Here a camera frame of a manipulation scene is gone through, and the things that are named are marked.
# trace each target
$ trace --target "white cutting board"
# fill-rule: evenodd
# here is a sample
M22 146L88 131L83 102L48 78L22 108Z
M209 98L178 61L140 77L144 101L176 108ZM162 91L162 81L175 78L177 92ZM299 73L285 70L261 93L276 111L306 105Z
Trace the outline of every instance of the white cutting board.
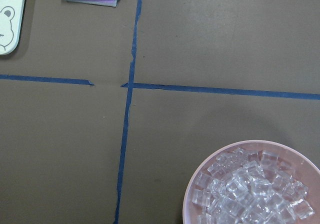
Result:
M0 0L0 55L18 45L25 0Z

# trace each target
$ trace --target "bear ear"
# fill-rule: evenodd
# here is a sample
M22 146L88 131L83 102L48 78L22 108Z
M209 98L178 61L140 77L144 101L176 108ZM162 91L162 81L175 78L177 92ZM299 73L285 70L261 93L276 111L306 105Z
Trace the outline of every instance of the bear ear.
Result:
M4 7L0 13L5 14L10 20L15 16L15 10L11 6Z

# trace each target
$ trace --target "pile of clear cubes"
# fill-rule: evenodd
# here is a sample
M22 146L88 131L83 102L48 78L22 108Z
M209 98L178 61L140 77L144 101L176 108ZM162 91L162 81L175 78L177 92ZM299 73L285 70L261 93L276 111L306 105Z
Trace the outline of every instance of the pile of clear cubes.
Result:
M242 148L219 154L194 180L197 224L294 224L313 215L308 187L278 157Z

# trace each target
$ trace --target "horizontal blue tape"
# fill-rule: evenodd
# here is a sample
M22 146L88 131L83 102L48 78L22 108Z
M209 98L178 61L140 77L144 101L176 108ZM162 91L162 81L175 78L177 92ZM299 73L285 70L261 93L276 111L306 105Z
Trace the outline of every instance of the horizontal blue tape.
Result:
M39 77L39 76L25 76L25 75L3 75L0 74L2 80L26 81L26 82L42 82L42 83L63 83L94 86L91 81L84 79L70 79L70 78L54 78L54 77Z
M127 88L128 84L126 83L121 87ZM242 96L256 96L256 97L270 97L270 98L320 100L320 94L281 92L281 91L268 91L268 90L245 90L245 89L197 87L197 86L183 86L183 85L159 85L159 84L147 84L147 83L134 83L133 88L151 89L151 90L160 89L160 90L166 90L166 91L193 92L193 93L214 93L214 94L228 94L228 95L242 95Z

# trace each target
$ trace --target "bear drawing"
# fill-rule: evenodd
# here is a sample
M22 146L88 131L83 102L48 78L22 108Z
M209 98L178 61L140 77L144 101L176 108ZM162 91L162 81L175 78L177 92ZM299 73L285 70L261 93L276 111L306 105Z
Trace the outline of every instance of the bear drawing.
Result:
M11 23L14 16L15 10L11 6L6 6L0 11L0 51L5 51L14 39Z

